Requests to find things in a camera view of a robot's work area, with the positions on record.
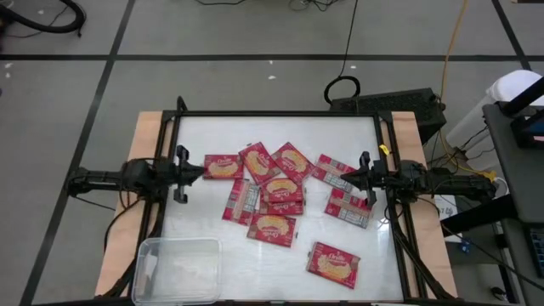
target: metal frame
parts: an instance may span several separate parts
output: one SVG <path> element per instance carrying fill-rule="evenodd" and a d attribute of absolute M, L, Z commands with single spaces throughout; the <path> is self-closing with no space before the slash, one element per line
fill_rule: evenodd
<path fill-rule="evenodd" d="M 170 121 L 173 121 L 173 132 L 170 138 L 170 144 L 168 148 L 168 158 L 173 159 L 177 138 L 179 134 L 179 124 L 183 117 L 185 116 L 330 116 L 330 117 L 354 117 L 354 116 L 366 116 L 372 117 L 374 119 L 374 125 L 376 129 L 377 142 L 379 144 L 383 143 L 383 131 L 381 127 L 381 121 L 384 121 L 388 127 L 388 136 L 390 139 L 390 150 L 394 157 L 394 162 L 396 165 L 400 162 L 399 150 L 397 146 L 397 141 L 394 133 L 393 119 L 390 111 L 387 112 L 360 112 L 360 113 L 346 113 L 346 112 L 335 112 L 335 111 L 275 111 L 275 110 L 250 110 L 250 111 L 208 111 L 208 110 L 194 110 L 188 111 L 185 107 L 184 101 L 181 98 L 178 98 L 178 109 L 177 110 L 165 110 L 162 112 L 161 117 L 161 127 L 159 129 L 159 135 L 156 144 L 155 157 L 158 157 L 162 153 L 162 148 L 166 140 L 166 131 L 167 125 Z M 387 165 L 387 158 L 385 154 L 380 151 L 380 160 Z M 164 212 L 166 211 L 166 199 L 167 199 L 168 189 L 165 188 L 162 191 L 162 200 L 158 202 L 159 209 L 156 216 L 156 222 L 153 229 L 150 232 L 150 235 L 160 236 L 162 232 L 162 223 L 164 220 Z M 386 195 L 388 199 L 388 204 L 394 201 L 392 197 L 391 190 L 386 190 Z M 149 228 L 150 224 L 150 215 L 152 207 L 155 203 L 150 201 L 145 202 L 144 214 L 142 216 L 142 223 L 140 225 L 138 246 L 146 238 L 146 229 Z M 417 251 L 417 240 L 416 233 L 414 230 L 413 222 L 411 220 L 411 211 L 409 205 L 404 205 L 404 218 L 405 218 L 405 228 L 406 233 L 409 238 L 411 246 Z M 388 212 L 396 213 L 394 206 L 388 205 Z M 473 305 L 473 306 L 491 306 L 491 304 L 486 303 L 466 303 L 463 301 L 451 301 L 451 300 L 434 300 L 427 299 L 426 285 L 422 280 L 421 275 L 418 271 L 414 270 L 416 273 L 416 285 L 420 297 L 411 297 L 410 295 L 410 285 L 408 283 L 406 265 L 405 265 L 405 254 L 400 246 L 400 244 L 394 240 L 395 255 L 397 257 L 397 264 L 399 268 L 399 277 L 400 285 L 403 293 L 404 303 L 417 304 L 422 306 L 434 306 L 434 305 L 444 305 L 444 306 L 454 306 L 454 305 Z M 344 305 L 348 301 L 339 301 L 338 304 Z M 263 304 L 263 302 L 236 302 L 236 301 L 220 301 L 216 302 L 217 305 L 253 305 L 253 304 Z M 291 303 L 283 302 L 282 304 L 326 304 L 330 305 L 331 303 Z M 371 305 L 376 303 L 349 303 L 349 304 L 358 304 L 358 305 Z M 121 306 L 121 305 L 133 305 L 130 297 L 97 297 L 91 300 L 82 300 L 82 301 L 70 301 L 62 303 L 47 303 L 39 305 L 48 305 L 48 306 L 90 306 L 90 305 L 100 305 L 100 306 Z"/>

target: snack package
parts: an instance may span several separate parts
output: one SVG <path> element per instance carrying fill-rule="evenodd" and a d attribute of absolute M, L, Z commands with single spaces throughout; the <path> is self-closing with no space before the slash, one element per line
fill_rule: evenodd
<path fill-rule="evenodd" d="M 289 178 L 275 178 L 261 186 L 263 200 L 269 203 L 304 200 L 303 186 Z"/>
<path fill-rule="evenodd" d="M 304 213 L 304 201 L 289 201 L 285 203 L 268 203 L 264 201 L 261 192 L 261 201 L 258 213 L 273 215 L 300 215 Z"/>
<path fill-rule="evenodd" d="M 285 216 L 254 214 L 247 237 L 291 247 L 296 222 L 295 218 Z"/>
<path fill-rule="evenodd" d="M 237 179 L 230 191 L 223 220 L 249 225 L 258 199 L 258 186 L 247 179 Z"/>
<path fill-rule="evenodd" d="M 353 185 L 340 178 L 340 175 L 355 171 L 352 167 L 342 164 L 340 161 L 335 161 L 329 156 L 321 154 L 319 160 L 315 164 L 312 176 L 316 179 L 331 185 L 332 187 L 351 192 Z"/>
<path fill-rule="evenodd" d="M 360 199 L 334 188 L 326 204 L 325 213 L 363 229 L 366 229 L 371 218 L 371 209 L 366 205 L 366 199 Z"/>
<path fill-rule="evenodd" d="M 360 258 L 355 255 L 316 242 L 309 255 L 306 270 L 354 289 L 359 261 Z"/>
<path fill-rule="evenodd" d="M 261 142 L 248 146 L 238 154 L 255 180 L 255 184 L 260 185 L 281 173 Z"/>
<path fill-rule="evenodd" d="M 314 170 L 314 165 L 289 142 L 272 154 L 272 159 L 281 171 L 297 184 L 301 184 Z"/>
<path fill-rule="evenodd" d="M 204 179 L 243 179 L 244 164 L 238 155 L 204 156 Z"/>

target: plastic container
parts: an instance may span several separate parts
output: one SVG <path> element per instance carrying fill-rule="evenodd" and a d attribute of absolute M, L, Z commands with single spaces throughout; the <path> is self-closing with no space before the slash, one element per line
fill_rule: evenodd
<path fill-rule="evenodd" d="M 150 238 L 139 247 L 132 300 L 138 306 L 217 301 L 221 243 L 214 238 Z"/>

